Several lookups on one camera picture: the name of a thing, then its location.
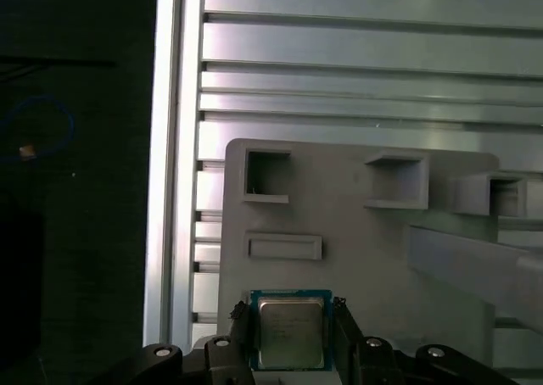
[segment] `dark background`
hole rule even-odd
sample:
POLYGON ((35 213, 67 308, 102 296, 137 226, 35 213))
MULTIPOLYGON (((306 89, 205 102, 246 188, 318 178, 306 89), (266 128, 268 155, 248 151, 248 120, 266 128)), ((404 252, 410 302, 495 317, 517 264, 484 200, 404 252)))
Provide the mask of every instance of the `dark background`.
MULTIPOLYGON (((76 122, 73 142, 53 157, 0 163, 0 189, 45 216, 38 354, 50 385, 85 383, 142 344, 155 3, 0 0, 0 56, 115 65, 50 66, 0 82, 0 120, 46 93, 76 122)), ((63 115, 36 105, 0 134, 0 156, 27 143, 39 151, 67 130, 63 115)))

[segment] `gray plastic tray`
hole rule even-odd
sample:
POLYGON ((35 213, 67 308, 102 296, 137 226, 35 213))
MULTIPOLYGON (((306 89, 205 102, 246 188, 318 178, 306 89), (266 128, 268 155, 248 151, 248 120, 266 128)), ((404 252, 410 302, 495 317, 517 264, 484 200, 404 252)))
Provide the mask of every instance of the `gray plastic tray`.
MULTIPOLYGON (((452 181, 498 168, 486 153, 232 141, 218 332, 249 290, 330 289, 347 298, 366 335, 405 348, 444 343, 489 363, 494 309, 411 270, 404 232, 414 225, 495 241, 496 217, 455 214, 451 200, 452 181)), ((306 383, 314 375, 300 374, 256 377, 306 383)))

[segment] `aluminum profile panel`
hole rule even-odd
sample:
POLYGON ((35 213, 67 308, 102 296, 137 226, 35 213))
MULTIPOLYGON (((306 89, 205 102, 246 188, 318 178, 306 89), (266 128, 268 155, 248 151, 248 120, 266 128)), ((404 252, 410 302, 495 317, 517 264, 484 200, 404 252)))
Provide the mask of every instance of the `aluminum profile panel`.
POLYGON ((542 76, 539 38, 204 24, 202 59, 470 75, 542 76))
POLYGON ((493 153, 501 167, 540 170, 543 163, 539 134, 447 131, 441 129, 313 125, 259 121, 204 121, 200 123, 198 158, 224 160, 227 144, 236 138, 299 142, 365 144, 392 148, 423 148, 493 153))
POLYGON ((246 92, 259 94, 298 94, 378 98, 388 100, 427 100, 431 102, 489 103, 513 107, 541 107, 541 84, 535 81, 455 81, 444 77, 418 77, 400 73, 344 74, 281 70, 261 72, 205 71, 201 76, 204 92, 246 92))
POLYGON ((188 35, 181 87, 168 89, 177 345, 190 346, 191 312, 215 313, 218 295, 218 275, 191 265, 216 262, 222 172, 197 161, 224 160, 236 137, 491 152, 503 168, 541 171, 542 0, 177 3, 188 35))
POLYGON ((428 25, 543 28, 540 0, 205 0, 205 10, 428 25))

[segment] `cpu chip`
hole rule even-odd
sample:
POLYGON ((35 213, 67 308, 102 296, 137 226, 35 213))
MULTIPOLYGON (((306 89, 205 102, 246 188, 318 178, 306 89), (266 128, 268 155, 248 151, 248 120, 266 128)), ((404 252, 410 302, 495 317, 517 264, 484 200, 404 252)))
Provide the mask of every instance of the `cpu chip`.
POLYGON ((327 317, 320 297, 258 298, 258 368, 315 370, 325 366, 327 317))

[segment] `metal frame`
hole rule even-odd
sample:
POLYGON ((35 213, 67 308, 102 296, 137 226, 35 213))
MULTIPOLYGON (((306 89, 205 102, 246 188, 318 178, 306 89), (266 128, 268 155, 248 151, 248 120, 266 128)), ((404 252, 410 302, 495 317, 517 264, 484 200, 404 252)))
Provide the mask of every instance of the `metal frame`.
POLYGON ((180 6, 179 0, 157 0, 143 345, 169 340, 171 203, 180 6))

